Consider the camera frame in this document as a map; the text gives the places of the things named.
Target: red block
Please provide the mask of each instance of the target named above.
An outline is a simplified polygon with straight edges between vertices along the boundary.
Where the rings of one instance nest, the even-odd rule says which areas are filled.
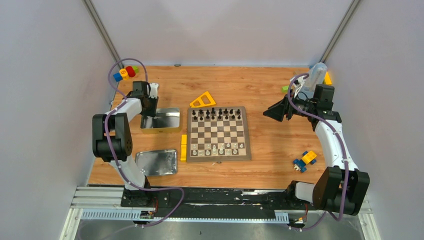
[[[136,71],[134,71],[134,69],[133,69],[133,67],[132,67],[132,66],[127,66],[127,67],[125,68],[125,70],[126,70],[126,72],[128,73],[128,76],[129,76],[130,78],[132,78],[132,77],[134,77],[134,76],[136,75]]]

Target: yellow triangle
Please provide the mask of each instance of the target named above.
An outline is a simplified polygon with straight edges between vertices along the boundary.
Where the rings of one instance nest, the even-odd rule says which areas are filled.
[[[202,98],[206,97],[209,100],[209,103],[203,102]],[[202,95],[196,98],[194,101],[190,103],[190,107],[192,108],[203,108],[209,106],[215,106],[217,103],[212,98],[211,94],[208,91],[205,91]]]

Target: white wall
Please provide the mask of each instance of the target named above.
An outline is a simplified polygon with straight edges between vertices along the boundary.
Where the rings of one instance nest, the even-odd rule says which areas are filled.
[[[120,56],[149,65],[320,60],[351,0],[93,0]]]
[[[55,240],[93,163],[112,57],[82,1],[1,1],[0,63],[0,239]]]
[[[363,0],[327,61],[384,240],[423,239],[424,2]]]

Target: wooden table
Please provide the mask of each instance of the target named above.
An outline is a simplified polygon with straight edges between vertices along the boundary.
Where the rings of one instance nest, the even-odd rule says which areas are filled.
[[[147,67],[149,82],[159,83],[158,108],[180,108],[182,131],[178,133],[143,134],[141,116],[130,123],[133,141],[132,154],[142,151],[176,149],[178,173],[149,177],[152,186],[216,187],[285,189],[292,180],[316,183],[325,170],[321,144],[306,117],[294,116],[290,121],[278,122],[263,116],[271,105],[283,99],[281,87],[288,85],[295,73],[307,68],[280,67]],[[132,89],[132,81],[144,80],[141,72],[136,77],[119,83],[125,94]],[[179,161],[181,134],[187,133],[189,103],[209,91],[217,107],[245,106],[249,127],[252,161],[187,163]],[[122,96],[115,96],[114,106]],[[293,160],[304,151],[314,151],[317,163],[300,173],[293,169]],[[101,159],[96,159],[90,184],[119,184],[118,173]]]

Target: gray floor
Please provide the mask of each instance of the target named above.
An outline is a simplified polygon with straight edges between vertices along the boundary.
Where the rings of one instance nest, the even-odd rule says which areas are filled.
[[[317,214],[308,214],[309,224],[318,219]],[[76,240],[100,240],[123,227],[132,225],[131,221],[119,220],[82,220],[80,236]],[[363,240],[361,225],[355,216],[343,216],[341,222],[332,217],[326,218],[313,230],[296,232],[281,224],[255,223],[199,223],[163,222],[142,229],[131,228],[111,235],[108,240]]]

